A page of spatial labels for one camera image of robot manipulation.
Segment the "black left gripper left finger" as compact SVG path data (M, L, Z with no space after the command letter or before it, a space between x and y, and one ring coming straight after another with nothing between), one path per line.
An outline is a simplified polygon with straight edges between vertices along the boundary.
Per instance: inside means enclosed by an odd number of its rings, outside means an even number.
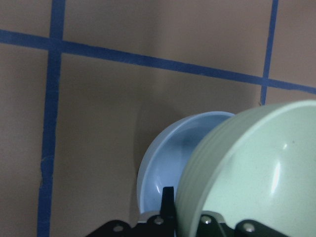
M89 237L173 237L176 229L174 188L164 187L158 213L147 212L143 220L131 227L121 220L112 220L100 226Z

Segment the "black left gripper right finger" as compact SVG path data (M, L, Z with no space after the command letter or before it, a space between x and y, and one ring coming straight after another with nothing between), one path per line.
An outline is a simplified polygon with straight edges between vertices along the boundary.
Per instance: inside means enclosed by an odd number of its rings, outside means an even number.
M198 225L199 237L286 237L260 222L245 219L233 228L229 227L224 217L212 211L203 211Z

